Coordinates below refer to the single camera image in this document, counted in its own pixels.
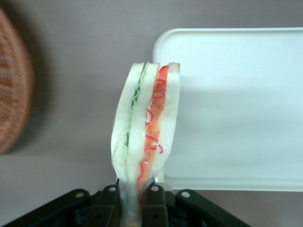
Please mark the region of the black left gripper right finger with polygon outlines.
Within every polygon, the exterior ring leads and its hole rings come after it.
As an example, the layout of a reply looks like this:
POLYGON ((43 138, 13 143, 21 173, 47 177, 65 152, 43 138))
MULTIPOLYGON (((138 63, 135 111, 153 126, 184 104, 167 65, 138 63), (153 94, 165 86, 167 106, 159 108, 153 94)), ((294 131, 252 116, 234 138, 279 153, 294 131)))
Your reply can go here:
POLYGON ((145 190, 144 227, 248 227, 244 221, 194 190, 174 194, 164 184, 145 190))

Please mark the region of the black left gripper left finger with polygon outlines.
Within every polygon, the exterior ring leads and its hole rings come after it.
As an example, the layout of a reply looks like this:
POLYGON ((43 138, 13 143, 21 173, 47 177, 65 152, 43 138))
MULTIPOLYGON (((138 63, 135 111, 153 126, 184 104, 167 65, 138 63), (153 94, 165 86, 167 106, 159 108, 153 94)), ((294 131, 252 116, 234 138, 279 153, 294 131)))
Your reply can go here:
POLYGON ((94 195, 72 190, 5 224, 6 227, 117 227, 121 204, 119 186, 112 184, 94 195))

